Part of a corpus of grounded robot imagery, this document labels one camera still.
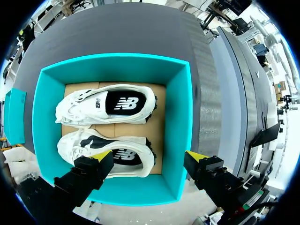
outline new balance logo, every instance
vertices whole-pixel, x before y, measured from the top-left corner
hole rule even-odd
[[[96,108],[100,109],[100,99],[96,98]]]
[[[135,109],[136,108],[136,103],[139,101],[137,97],[129,97],[127,100],[125,97],[121,97],[117,105],[115,106],[114,110],[119,110],[119,109]]]
[[[132,160],[135,158],[135,152],[130,150],[119,149],[113,156],[114,159]]]

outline cardboard box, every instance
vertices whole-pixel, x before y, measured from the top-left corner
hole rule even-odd
[[[274,84],[274,89],[276,94],[281,94],[280,84],[276,83]]]
[[[276,95],[277,105],[283,103],[283,102],[280,102],[280,98],[282,98],[282,94],[281,93]]]
[[[280,90],[286,90],[286,86],[285,86],[285,82],[284,81],[280,81]]]
[[[88,82],[67,84],[64,97],[77,90],[101,88],[108,85],[118,84],[120,82]],[[153,112],[151,118],[146,124],[104,124],[92,125],[90,128],[95,129],[101,135],[109,138],[119,136],[143,136],[151,142],[153,152],[156,154],[155,165],[150,174],[161,174],[163,151],[164,151],[164,136],[165,136],[165,86],[148,83],[133,83],[122,82],[127,84],[134,84],[139,86],[150,87],[157,96],[157,109]],[[61,126],[62,136],[77,131],[77,128]]]

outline sneaker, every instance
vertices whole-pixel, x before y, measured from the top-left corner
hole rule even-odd
[[[156,109],[157,97],[149,87],[116,84],[75,91],[56,107],[56,123],[75,128],[93,124],[144,124]]]
[[[57,144],[58,153],[68,163],[80,156],[93,157],[112,150],[114,166],[111,177],[146,177],[155,163],[151,143],[145,137],[107,138],[93,129],[79,129],[63,136]]]

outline shoe insole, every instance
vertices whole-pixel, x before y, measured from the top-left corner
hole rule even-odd
[[[113,163],[120,165],[139,165],[142,163],[139,155],[128,149],[113,149]]]
[[[109,91],[105,100],[108,115],[132,116],[141,111],[146,97],[134,90]]]

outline teal box lid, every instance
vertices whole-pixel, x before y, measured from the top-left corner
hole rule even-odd
[[[13,88],[5,96],[4,134],[11,145],[24,144],[24,108],[26,92]]]

